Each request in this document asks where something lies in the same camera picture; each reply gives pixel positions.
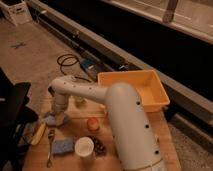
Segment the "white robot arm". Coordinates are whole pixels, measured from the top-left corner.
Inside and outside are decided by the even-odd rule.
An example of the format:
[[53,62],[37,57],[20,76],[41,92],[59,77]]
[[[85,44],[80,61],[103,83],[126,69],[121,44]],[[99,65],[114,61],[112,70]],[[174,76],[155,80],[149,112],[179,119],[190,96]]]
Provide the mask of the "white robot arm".
[[114,142],[124,171],[168,171],[138,91],[129,83],[98,86],[76,83],[70,75],[51,82],[57,114],[68,107],[70,95],[106,106]]

